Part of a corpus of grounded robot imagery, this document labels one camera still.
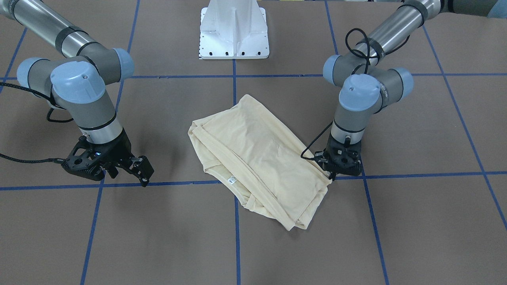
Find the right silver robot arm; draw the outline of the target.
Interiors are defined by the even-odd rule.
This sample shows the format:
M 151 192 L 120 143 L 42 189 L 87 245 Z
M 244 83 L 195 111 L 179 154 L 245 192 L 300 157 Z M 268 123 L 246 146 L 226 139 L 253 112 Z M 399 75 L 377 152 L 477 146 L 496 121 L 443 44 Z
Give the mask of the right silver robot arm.
M 132 154 L 132 145 L 120 123 L 106 86 L 130 78 L 134 62 L 123 49 L 107 49 L 87 32 L 69 22 L 41 0 L 2 0 L 1 14 L 27 27 L 51 44 L 62 60 L 33 57 L 17 69 L 19 85 L 6 87 L 45 99 L 51 110 L 67 110 L 82 135 L 60 164 L 72 175 L 93 181 L 105 173 L 115 178 L 118 169 L 147 186 L 154 169 L 145 156 Z

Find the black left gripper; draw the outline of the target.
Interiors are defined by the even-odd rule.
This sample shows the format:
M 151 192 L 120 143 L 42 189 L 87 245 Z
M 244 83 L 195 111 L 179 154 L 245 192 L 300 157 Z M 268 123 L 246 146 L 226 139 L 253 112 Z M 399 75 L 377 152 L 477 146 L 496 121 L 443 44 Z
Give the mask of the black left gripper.
M 328 179 L 335 180 L 337 174 L 359 176 L 362 173 L 362 161 L 360 152 L 362 143 L 350 144 L 350 139 L 346 143 L 335 140 L 329 135 L 326 148 L 323 151 L 315 152 L 315 161 L 324 170 L 328 171 Z

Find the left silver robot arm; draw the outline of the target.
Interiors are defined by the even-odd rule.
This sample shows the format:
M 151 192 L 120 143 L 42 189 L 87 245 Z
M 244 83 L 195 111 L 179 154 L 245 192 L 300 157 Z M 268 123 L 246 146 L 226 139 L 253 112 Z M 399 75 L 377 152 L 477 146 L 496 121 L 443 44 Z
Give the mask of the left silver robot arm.
M 363 30 L 362 40 L 348 53 L 329 57 L 323 77 L 340 87 L 331 133 L 323 151 L 313 160 L 329 174 L 329 179 L 343 174 L 362 173 L 360 160 L 362 136 L 370 117 L 411 93 L 414 80 L 402 67 L 382 70 L 377 64 L 400 49 L 411 33 L 440 13 L 506 18 L 505 0 L 405 0 L 402 5 L 370 35 Z

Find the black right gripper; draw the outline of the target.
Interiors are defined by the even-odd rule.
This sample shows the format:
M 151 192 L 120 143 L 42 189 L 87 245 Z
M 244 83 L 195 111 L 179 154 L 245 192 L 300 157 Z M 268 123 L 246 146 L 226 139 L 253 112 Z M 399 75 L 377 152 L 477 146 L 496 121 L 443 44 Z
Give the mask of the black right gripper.
M 132 144 L 123 129 L 114 140 L 105 144 L 96 144 L 103 152 L 100 164 L 113 179 L 118 175 L 118 168 L 138 178 L 142 187 L 147 187 L 154 173 L 150 161 L 146 156 L 135 157 L 132 154 Z

